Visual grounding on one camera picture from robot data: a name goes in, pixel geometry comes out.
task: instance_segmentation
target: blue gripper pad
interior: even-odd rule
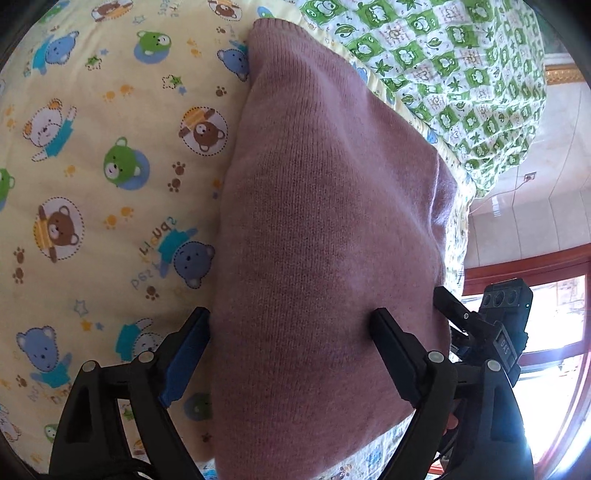
[[[209,311],[197,308],[183,327],[168,335],[158,348],[158,353],[163,349],[163,364],[168,364],[163,372],[164,388],[158,398],[164,408],[183,396],[208,341]]]

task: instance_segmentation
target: leaf print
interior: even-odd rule
[[[431,48],[437,48],[439,45],[441,45],[441,40],[438,38],[432,38],[427,42],[427,45],[429,45]]]
[[[379,73],[382,77],[386,75],[390,70],[394,67],[390,65],[386,65],[383,60],[377,61],[375,63],[375,73]]]
[[[339,28],[337,28],[335,30],[335,34],[339,35],[341,38],[350,37],[351,34],[357,30],[353,25],[348,25],[348,24],[344,24],[344,25],[337,24],[337,25],[339,25]]]

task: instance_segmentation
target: blue bear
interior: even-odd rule
[[[230,41],[236,48],[229,48],[227,50],[218,50],[217,57],[223,62],[230,72],[235,73],[236,76],[243,82],[248,79],[250,69],[248,67],[247,49],[244,45],[238,42]]]
[[[174,269],[190,288],[199,288],[209,272],[215,249],[201,242],[187,242],[174,254]]]
[[[65,37],[51,40],[53,35],[49,37],[43,45],[37,49],[33,57],[33,68],[39,70],[42,75],[47,73],[46,64],[63,65],[70,58],[70,53],[76,46],[77,31],[68,33]]]
[[[68,353],[60,362],[57,350],[56,331],[49,326],[31,328],[25,333],[17,333],[17,344],[27,354],[29,360],[41,373],[32,373],[31,378],[58,388],[70,382],[68,368],[72,354]]]

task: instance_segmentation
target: cartoon bear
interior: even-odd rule
[[[29,360],[41,373],[32,373],[31,378],[58,388],[70,382],[68,368],[72,354],[68,353],[60,362],[56,344],[56,331],[49,326],[31,328],[25,333],[17,333],[17,344],[27,354]]]
[[[0,168],[0,212],[6,205],[6,199],[8,198],[8,192],[14,188],[14,177],[11,177],[8,170]]]
[[[158,349],[164,339],[157,333],[144,332],[150,325],[152,325],[152,319],[149,318],[123,325],[115,345],[115,352],[119,354],[122,361],[131,362],[141,352],[155,352]]]
[[[61,100],[54,98],[25,124],[23,136],[36,147],[42,148],[39,153],[33,155],[33,161],[56,157],[70,138],[76,108],[70,108],[65,120],[61,108]]]
[[[92,18],[95,19],[95,22],[118,18],[125,15],[133,6],[132,0],[112,0],[93,8]]]
[[[8,409],[0,403],[0,432],[9,442],[16,442],[22,432],[16,425],[12,424],[8,414]]]
[[[193,421],[210,420],[212,418],[212,399],[209,393],[191,395],[183,406],[185,415]]]
[[[37,69],[42,75],[45,75],[47,73],[47,64],[63,65],[66,63],[70,58],[70,53],[76,46],[78,35],[79,33],[74,30],[65,37],[53,41],[53,35],[51,35],[35,52],[33,69]]]
[[[238,21],[242,18],[242,9],[228,0],[207,0],[209,8],[224,20]]]
[[[35,239],[39,248],[49,251],[49,258],[57,262],[56,247],[75,246],[80,242],[76,233],[74,222],[70,216],[70,209],[62,205],[58,211],[53,212],[49,218],[45,213],[43,205],[39,205],[39,220],[35,226]]]
[[[225,132],[209,121],[215,113],[216,111],[213,108],[208,109],[200,118],[195,120],[192,130],[188,126],[184,126],[178,132],[178,136],[184,139],[192,132],[193,139],[199,146],[199,150],[203,153],[209,152],[217,142],[226,138]]]
[[[53,443],[56,439],[57,434],[57,423],[51,423],[49,425],[45,425],[43,428],[45,431],[45,437],[49,440],[50,443]]]
[[[230,72],[236,74],[241,82],[245,82],[248,79],[248,74],[250,72],[248,58],[246,56],[248,50],[244,45],[233,40],[231,40],[230,43],[236,48],[218,50],[217,57],[223,62],[225,67],[230,70]]]
[[[119,137],[105,155],[103,172],[109,182],[125,190],[137,190],[150,176],[150,164],[145,155],[127,146],[127,139]]]
[[[171,230],[158,247],[161,255],[160,276],[166,278],[170,264],[190,288],[199,288],[201,279],[209,272],[215,249],[211,245],[190,241],[197,229],[179,232]]]
[[[168,56],[172,41],[168,35],[160,32],[138,32],[139,42],[135,46],[134,55],[143,63],[158,63]]]
[[[201,242],[187,242],[174,254],[174,269],[190,288],[199,288],[212,267],[215,249]]]

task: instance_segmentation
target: green checkered blanket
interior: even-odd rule
[[[483,196],[521,163],[546,97],[522,0],[295,0],[447,142]]]

